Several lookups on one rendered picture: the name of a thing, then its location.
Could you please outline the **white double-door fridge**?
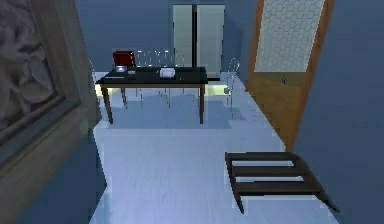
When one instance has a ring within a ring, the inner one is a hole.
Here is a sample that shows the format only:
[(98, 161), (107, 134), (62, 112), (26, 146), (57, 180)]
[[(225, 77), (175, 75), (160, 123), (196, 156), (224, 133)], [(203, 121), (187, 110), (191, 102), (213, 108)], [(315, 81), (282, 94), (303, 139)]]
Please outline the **white double-door fridge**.
[(173, 34), (175, 64), (204, 67), (207, 77), (217, 80), (221, 74), (223, 4), (175, 4)]

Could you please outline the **dark slatted wooden rack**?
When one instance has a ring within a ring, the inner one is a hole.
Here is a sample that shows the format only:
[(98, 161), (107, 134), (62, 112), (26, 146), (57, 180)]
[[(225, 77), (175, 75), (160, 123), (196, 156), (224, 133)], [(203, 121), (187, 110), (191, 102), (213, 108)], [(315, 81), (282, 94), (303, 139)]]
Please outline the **dark slatted wooden rack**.
[[(234, 161), (291, 162), (292, 166), (235, 166)], [(242, 196), (314, 195), (336, 213), (340, 210), (332, 202), (306, 162), (292, 152), (226, 152), (225, 162), (234, 200), (244, 213)], [(302, 181), (238, 182), (237, 177), (301, 177)]]

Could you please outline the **brown wooden room door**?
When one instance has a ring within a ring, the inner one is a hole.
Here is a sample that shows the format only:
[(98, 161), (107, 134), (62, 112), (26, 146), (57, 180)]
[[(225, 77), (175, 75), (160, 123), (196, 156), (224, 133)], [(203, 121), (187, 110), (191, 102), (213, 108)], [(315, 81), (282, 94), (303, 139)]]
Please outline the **brown wooden room door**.
[(334, 4), (257, 0), (246, 91), (288, 152), (293, 150)]

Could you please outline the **red box appliance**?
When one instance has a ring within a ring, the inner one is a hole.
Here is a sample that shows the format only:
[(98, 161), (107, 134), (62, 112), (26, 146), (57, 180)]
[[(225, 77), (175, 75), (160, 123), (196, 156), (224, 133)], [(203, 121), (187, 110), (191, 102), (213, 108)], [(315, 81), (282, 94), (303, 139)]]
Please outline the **red box appliance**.
[(115, 66), (135, 67), (135, 56), (133, 51), (115, 51), (113, 53)]

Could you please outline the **clear transparent chair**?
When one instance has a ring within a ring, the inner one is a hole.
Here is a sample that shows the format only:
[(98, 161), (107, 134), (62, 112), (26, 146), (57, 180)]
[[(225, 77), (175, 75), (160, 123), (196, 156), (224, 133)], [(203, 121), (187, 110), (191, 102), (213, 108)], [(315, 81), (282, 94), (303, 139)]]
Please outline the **clear transparent chair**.
[(227, 105), (230, 107), (231, 113), (233, 112), (234, 82), (237, 77), (239, 67), (240, 67), (240, 61), (237, 58), (232, 58), (228, 66), (226, 87), (224, 88), (224, 93), (227, 96)]
[(156, 49), (138, 49), (136, 54), (137, 67), (156, 66), (158, 53)]
[[(185, 66), (185, 57), (182, 50), (169, 50), (164, 51), (164, 59), (161, 62), (161, 66), (164, 68), (175, 68), (175, 67), (184, 67)], [(171, 89), (166, 87), (164, 89), (164, 94), (168, 107), (171, 107)]]

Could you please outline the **black dining table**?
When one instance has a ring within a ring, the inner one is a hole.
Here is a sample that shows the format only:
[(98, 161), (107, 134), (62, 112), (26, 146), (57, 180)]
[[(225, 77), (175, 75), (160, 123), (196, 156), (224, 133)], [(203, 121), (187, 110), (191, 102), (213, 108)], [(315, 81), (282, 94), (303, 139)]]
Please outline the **black dining table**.
[(161, 78), (162, 67), (129, 67), (124, 72), (112, 70), (96, 81), (100, 86), (108, 121), (113, 123), (112, 109), (109, 99), (109, 88), (120, 89), (123, 103), (127, 104), (125, 88), (197, 88), (199, 90), (199, 120), (204, 121), (205, 85), (208, 83), (204, 67), (173, 67), (175, 75), (171, 78)]

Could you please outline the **grey framed wall picture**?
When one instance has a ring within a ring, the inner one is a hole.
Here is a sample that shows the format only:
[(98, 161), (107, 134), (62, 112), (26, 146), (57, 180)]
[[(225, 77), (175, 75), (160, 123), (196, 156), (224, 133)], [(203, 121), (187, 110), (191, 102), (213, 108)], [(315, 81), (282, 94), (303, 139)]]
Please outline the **grey framed wall picture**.
[(0, 224), (17, 223), (99, 119), (75, 0), (0, 0)]

